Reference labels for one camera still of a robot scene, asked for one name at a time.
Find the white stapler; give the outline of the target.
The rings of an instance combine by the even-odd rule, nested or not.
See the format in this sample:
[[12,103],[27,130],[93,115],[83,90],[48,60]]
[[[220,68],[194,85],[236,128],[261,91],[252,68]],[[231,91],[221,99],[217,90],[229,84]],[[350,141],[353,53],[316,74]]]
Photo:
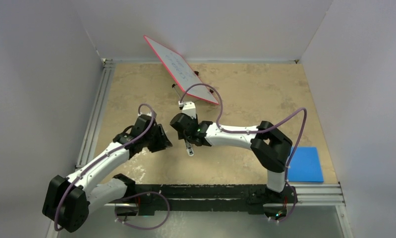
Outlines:
[[191,157],[194,156],[194,150],[192,148],[191,143],[188,142],[186,139],[184,140],[184,142],[185,142],[185,147],[186,147],[187,154],[189,156],[191,156]]

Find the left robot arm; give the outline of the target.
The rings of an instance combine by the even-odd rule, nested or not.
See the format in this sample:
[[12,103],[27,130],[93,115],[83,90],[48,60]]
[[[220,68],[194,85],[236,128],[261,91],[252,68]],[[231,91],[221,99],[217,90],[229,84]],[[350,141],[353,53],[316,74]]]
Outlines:
[[139,114],[135,124],[117,134],[92,161],[65,177],[57,175],[51,179],[42,213],[52,220],[55,231],[72,233],[91,213],[109,202],[138,203],[152,191],[139,192],[136,182],[123,174],[104,184],[101,181],[144,148],[159,152],[170,147],[162,125],[156,122],[156,113]]

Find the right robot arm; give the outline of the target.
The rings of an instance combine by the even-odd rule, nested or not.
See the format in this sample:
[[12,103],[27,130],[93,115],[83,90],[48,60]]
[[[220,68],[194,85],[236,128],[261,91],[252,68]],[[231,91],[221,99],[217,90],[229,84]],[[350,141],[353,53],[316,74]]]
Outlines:
[[285,196],[285,167],[292,141],[277,128],[261,133],[273,126],[269,121],[250,126],[250,130],[258,131],[255,134],[246,131],[227,133],[212,121],[198,122],[198,119],[179,113],[170,121],[170,126],[177,131],[179,139],[196,146],[233,146],[251,150],[267,170],[267,198],[277,202]]

